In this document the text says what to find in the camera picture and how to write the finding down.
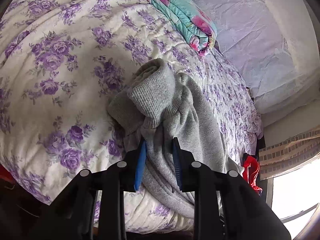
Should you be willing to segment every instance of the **window pane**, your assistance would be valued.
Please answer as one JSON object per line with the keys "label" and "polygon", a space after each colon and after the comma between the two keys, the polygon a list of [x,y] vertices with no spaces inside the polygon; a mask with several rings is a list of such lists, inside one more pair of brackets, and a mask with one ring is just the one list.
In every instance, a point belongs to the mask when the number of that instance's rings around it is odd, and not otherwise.
{"label": "window pane", "polygon": [[284,223],[285,227],[290,232],[292,239],[294,239],[298,235],[298,233],[300,233],[300,231],[305,227],[305,225],[308,223],[309,219],[312,217],[315,211],[316,208],[314,210],[311,210],[307,214],[304,214],[301,217]]}
{"label": "window pane", "polygon": [[272,210],[282,219],[320,202],[320,159],[273,179]]}

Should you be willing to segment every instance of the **wall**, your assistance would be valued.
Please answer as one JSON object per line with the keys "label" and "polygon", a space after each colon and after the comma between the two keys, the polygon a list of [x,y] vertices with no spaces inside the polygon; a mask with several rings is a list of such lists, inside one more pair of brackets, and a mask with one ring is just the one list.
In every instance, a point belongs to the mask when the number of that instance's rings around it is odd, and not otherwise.
{"label": "wall", "polygon": [[320,125],[320,100],[301,106],[264,128],[266,147]]}

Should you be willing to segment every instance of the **folded blanket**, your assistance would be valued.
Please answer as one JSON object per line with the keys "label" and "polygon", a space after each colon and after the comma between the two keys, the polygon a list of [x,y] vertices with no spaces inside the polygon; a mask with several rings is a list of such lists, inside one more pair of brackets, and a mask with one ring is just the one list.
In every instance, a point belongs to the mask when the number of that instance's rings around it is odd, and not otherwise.
{"label": "folded blanket", "polygon": [[192,0],[147,0],[171,21],[186,42],[200,56],[214,46],[217,29]]}
{"label": "folded blanket", "polygon": [[107,107],[124,128],[126,152],[147,142],[142,182],[162,204],[187,218],[194,217],[194,194],[179,190],[172,159],[172,138],[181,149],[212,170],[226,173],[244,168],[225,152],[223,137],[209,103],[198,85],[184,73],[174,74],[162,59],[144,64],[129,86]]}

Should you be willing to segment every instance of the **rolled gray fabric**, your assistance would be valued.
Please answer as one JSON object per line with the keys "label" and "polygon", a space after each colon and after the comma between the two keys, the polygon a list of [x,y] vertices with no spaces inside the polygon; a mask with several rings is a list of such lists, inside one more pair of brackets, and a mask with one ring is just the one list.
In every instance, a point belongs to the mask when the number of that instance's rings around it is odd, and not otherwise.
{"label": "rolled gray fabric", "polygon": [[[194,193],[182,193],[177,185],[172,159],[172,138],[196,161],[226,173],[244,168],[225,152],[223,137],[201,89],[184,73],[174,74],[162,59],[144,64],[129,86],[118,93],[108,113],[125,130],[126,152],[147,142],[142,183],[162,204],[187,218],[194,217]],[[221,199],[218,195],[219,208]]]}

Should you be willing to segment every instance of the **curtain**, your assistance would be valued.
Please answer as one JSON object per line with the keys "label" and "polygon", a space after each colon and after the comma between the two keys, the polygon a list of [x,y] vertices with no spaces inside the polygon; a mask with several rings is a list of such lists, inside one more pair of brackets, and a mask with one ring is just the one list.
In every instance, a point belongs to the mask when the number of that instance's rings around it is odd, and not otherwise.
{"label": "curtain", "polygon": [[272,178],[320,157],[320,126],[259,150],[260,179]]}

